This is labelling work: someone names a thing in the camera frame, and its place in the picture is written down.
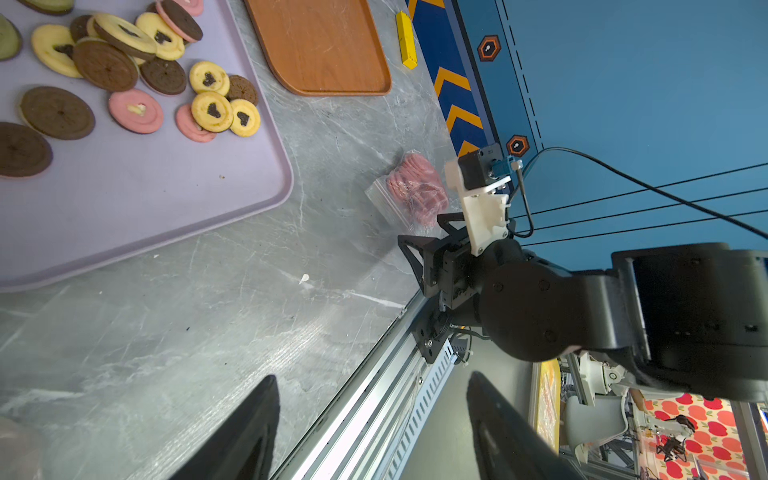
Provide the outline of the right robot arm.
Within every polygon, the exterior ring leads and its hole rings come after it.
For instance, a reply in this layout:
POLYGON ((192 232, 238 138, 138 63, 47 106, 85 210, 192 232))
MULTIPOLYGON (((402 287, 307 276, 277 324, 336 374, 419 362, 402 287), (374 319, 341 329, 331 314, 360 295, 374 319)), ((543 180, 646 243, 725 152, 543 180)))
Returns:
POLYGON ((433 305, 430 328, 478 326, 511 357, 601 353, 643 386, 706 398, 767 398, 767 256, 722 243, 630 250, 607 270, 569 271, 503 235, 478 254, 457 216, 441 238, 398 246, 433 305))

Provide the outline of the ziploc bag of pink cookies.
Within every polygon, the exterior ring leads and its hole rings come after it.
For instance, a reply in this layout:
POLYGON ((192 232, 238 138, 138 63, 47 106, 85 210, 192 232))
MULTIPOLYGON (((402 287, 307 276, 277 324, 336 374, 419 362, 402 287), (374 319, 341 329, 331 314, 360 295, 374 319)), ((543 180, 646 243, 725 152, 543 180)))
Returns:
POLYGON ((399 233, 425 234, 449 207, 441 176, 420 152, 406 151, 398 165, 365 191, 386 223, 399 233))

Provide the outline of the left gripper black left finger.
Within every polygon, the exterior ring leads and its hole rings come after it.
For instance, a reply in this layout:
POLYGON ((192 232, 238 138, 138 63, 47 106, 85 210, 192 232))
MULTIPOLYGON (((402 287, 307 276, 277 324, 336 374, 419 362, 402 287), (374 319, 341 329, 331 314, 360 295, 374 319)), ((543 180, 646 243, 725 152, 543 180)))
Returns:
POLYGON ((279 423, 277 378, 264 377, 174 479, 268 479, 279 423))

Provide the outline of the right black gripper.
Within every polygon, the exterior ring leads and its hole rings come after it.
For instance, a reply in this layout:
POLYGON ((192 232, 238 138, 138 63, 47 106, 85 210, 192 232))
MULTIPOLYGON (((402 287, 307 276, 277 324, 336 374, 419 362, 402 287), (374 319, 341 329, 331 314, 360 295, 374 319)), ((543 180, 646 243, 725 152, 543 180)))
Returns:
POLYGON ((472 253, 460 212, 439 214, 443 238, 399 235, 397 245, 408 261, 422 295, 424 310, 416 315, 412 333, 424 360, 432 364, 444 343, 468 327, 479 327, 473 335, 486 338, 489 328, 480 316, 480 296, 490 275, 506 264, 525 262, 528 256, 520 244, 502 229, 502 238, 479 255, 472 253))

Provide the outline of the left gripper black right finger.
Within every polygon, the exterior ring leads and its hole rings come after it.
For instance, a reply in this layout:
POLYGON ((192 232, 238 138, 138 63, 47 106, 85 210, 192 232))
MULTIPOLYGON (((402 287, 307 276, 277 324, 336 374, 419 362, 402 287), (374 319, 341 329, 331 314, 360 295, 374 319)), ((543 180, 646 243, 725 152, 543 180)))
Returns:
POLYGON ((466 400, 482 479, 580 479, 480 372, 469 379, 466 400))

